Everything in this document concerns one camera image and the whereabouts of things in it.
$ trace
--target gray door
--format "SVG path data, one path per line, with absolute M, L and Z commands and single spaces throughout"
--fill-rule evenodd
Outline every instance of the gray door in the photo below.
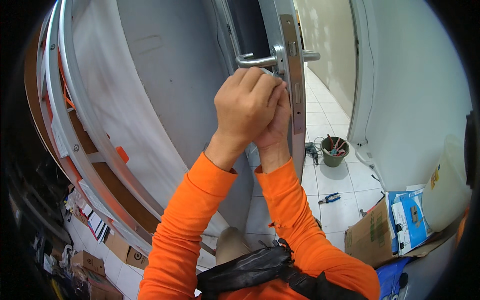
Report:
M 311 51 L 302 50 L 300 41 L 300 32 L 295 8 L 292 0 L 258 0 L 248 1 L 248 6 L 238 5 L 232 10 L 233 20 L 235 15 L 243 12 L 243 20 L 235 24 L 236 33 L 240 36 L 240 41 L 245 44 L 244 49 L 240 49 L 241 55 L 237 56 L 236 62 L 240 67 L 264 67 L 270 68 L 276 76 L 281 77 L 288 83 L 290 93 L 290 105 L 292 107 L 292 116 L 290 123 L 289 147 L 290 153 L 295 164 L 295 170 L 298 178 L 301 180 L 304 152 L 305 152 L 305 77 L 303 73 L 303 62 L 318 60 L 320 55 Z M 255 45 L 264 44 L 264 39 L 268 41 L 270 56 L 259 57 L 256 53 L 246 53 L 248 51 L 249 36 L 240 32 L 244 27 L 251 27 L 250 24 L 259 18 L 263 20 L 263 28 L 256 28 L 256 34 L 250 36 Z

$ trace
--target green bucket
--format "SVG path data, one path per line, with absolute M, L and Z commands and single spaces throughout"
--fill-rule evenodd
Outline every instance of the green bucket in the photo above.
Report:
M 336 137 L 336 136 L 332 136 L 332 141 L 333 141 L 333 145 L 335 145 L 336 141 L 338 139 L 340 139 L 339 137 Z M 343 139 L 340 139 L 340 141 L 338 141 L 338 145 L 340 146 L 342 143 L 343 143 Z M 345 142 L 345 144 L 343 144 L 343 146 L 340 148 L 340 149 L 343 149 L 345 150 L 345 155 L 342 155 L 342 156 L 333 156 L 331 155 L 330 153 L 325 153 L 323 151 L 323 149 L 327 149 L 327 151 L 330 151 L 332 150 L 332 144 L 330 142 L 330 139 L 329 138 L 326 138 L 322 141 L 322 153 L 324 155 L 324 162 L 327 166 L 329 167 L 332 167 L 332 168 L 335 168 L 335 167 L 338 167 L 341 163 L 342 163 L 342 160 L 348 155 L 348 153 L 350 152 L 350 148 L 348 146 L 348 143 Z

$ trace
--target orange long sleeve shirt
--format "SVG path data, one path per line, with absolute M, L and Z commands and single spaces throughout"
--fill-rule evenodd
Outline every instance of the orange long sleeve shirt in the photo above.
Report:
M 294 251 L 294 265 L 313 277 L 325 271 L 328 281 L 368 299 L 379 299 L 380 284 L 374 269 L 332 246 L 325 233 L 318 229 L 292 159 L 268 174 L 262 173 L 259 166 L 255 175 L 273 220 L 270 226 L 275 227 L 277 235 Z M 185 174 L 153 236 L 153 249 L 140 282 L 138 299 L 195 298 L 200 235 L 236 177 L 215 166 L 203 153 L 200 155 Z M 287 283 L 275 279 L 256 287 L 222 293 L 219 299 L 306 298 L 290 289 Z

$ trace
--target right hand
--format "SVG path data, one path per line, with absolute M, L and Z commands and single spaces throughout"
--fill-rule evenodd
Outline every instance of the right hand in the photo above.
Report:
M 271 97 L 273 90 L 286 85 L 256 67 L 237 69 L 215 96 L 218 129 L 212 140 L 221 140 L 225 149 L 239 155 L 274 117 L 281 93 Z

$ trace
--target door handle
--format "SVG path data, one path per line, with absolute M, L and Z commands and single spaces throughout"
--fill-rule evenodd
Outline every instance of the door handle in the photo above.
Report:
M 235 62 L 240 68 L 266 68 L 273 67 L 275 74 L 283 75 L 283 57 L 282 57 L 283 47 L 280 45 L 274 45 L 271 48 L 272 56 L 262 57 L 259 59 L 251 59 L 253 53 L 241 54 L 235 58 Z
M 315 61 L 320 59 L 320 53 L 311 50 L 302 50 L 303 61 Z

